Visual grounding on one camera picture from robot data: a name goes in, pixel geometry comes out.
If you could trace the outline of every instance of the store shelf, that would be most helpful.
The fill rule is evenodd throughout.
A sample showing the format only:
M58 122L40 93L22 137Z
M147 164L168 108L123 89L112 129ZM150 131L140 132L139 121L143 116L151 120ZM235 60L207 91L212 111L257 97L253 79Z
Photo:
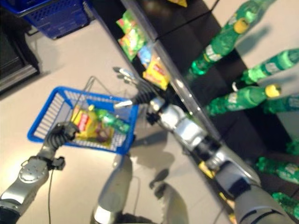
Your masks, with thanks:
M191 85L187 85L184 80L191 62L221 28L213 14L205 13L206 11L203 10L197 16L188 17L188 10L193 10L191 7L184 9L165 0L91 0L91 2L94 4L96 13L100 15L97 19L115 40L132 71L142 75L144 68L139 59L136 57L130 62L117 42L117 39L124 34L115 22L121 18L126 8L131 10L137 23L144 30L147 40L154 42L153 50L160 56L171 74L170 91L172 88L175 90L192 116L199 120L212 136L225 142L250 165L254 165L261 155L279 156L284 153L285 144L291 139L277 116L265 115L261 107L229 112L215 117L208 117L205 113L204 107L213 98L231 92L231 83L246 69L237 51L233 50ZM169 6L172 14L164 17L159 10L150 11L150 8L145 5L147 2ZM194 2L198 6L204 4L201 0L189 2ZM173 16L183 12L186 13L184 20L179 16L177 20L173 19ZM269 192L281 191L291 195L298 190L298 186L282 180L278 181L272 175L260 175L262 186Z
M188 0L182 7L167 0L121 0L131 9L152 41L210 12L202 0Z

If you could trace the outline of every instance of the green bottle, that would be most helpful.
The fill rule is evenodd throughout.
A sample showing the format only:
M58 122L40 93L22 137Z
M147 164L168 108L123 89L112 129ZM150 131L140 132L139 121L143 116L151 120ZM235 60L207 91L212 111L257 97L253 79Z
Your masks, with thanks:
M226 96L213 99L206 107L209 115L225 113L226 111L239 111L259 105L267 97L280 95L280 88L271 84L266 87L248 86L238 92L232 92Z
M287 143L286 152L292 155L299 155L299 139Z
M204 75L208 69L234 49L238 38L262 17L275 0L249 0L243 3L215 36L200 56L194 60L187 79Z
M299 166L296 164L260 157L256 166L263 173L276 174L285 181L299 184Z
M299 94L267 100L263 104L263 111L264 113L299 111Z
M293 215L296 219L299 219L299 201L290 198L288 195L277 192L273 193L272 197L277 201L280 206L289 214Z
M126 124L121 119L116 118L113 114L103 109L94 109L94 111L98 119L103 123L113 127L115 130L121 132L122 134L128 133L130 125Z
M233 83L233 89L236 91L236 89L256 83L258 80L266 78L267 76L290 69L298 62L299 48L284 50L257 66L245 70L242 77Z

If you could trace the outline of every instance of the chip bag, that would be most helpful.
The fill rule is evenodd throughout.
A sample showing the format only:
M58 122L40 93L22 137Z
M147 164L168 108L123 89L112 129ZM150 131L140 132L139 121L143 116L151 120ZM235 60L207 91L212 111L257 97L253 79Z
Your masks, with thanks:
M145 37L142 31L135 25L132 29L118 40L123 51L130 61L136 56L137 52L145 43Z
M143 72L143 78L162 90L166 90L170 82L170 74L162 64L160 57L155 55L152 56L148 68Z
M76 106L71 120L78 127L76 139L99 142L109 146L114 134L114 129L98 121L97 115L92 110L83 110Z
M122 31L127 34L132 27L136 25L136 22L129 11L126 11L122 18L116 21L116 24L122 29Z
M176 3L180 6L184 6L184 7L187 7L187 1L186 0L168 0L172 3Z
M144 45L137 53L142 65L147 68L151 59L151 46Z

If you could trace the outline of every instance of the yellow bottle cap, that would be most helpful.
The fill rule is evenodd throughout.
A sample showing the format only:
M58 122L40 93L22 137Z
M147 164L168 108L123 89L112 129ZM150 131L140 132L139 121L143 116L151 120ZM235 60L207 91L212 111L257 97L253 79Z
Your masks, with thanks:
M266 86L265 93L267 97L273 98L273 97L279 97L281 93L281 88L277 84L271 84Z
M245 31L249 28L249 23L246 21L245 18L240 18L237 22L234 24L234 30L235 32L242 34L245 33Z
M89 105L88 110L93 111L94 110L94 105L93 104Z

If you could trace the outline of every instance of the plastic basket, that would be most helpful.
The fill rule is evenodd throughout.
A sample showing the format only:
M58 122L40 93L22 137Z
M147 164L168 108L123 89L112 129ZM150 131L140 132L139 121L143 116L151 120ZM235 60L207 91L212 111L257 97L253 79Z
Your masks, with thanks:
M130 124L130 130L126 135L115 131L109 147L103 146L100 143L84 140L74 140L73 142L66 143L66 145L126 154L133 142L138 106L135 105L114 110L113 104L123 100L126 99L86 91L82 92L81 90L68 87L57 87L50 94L48 100L31 126L27 137L30 141L43 142L48 131L56 123L70 120L72 109L79 101L82 105L81 108L87 109L89 105L95 105L96 108L105 109L114 115L118 115L120 119Z
M52 39L89 22L83 0L1 0L1 5Z

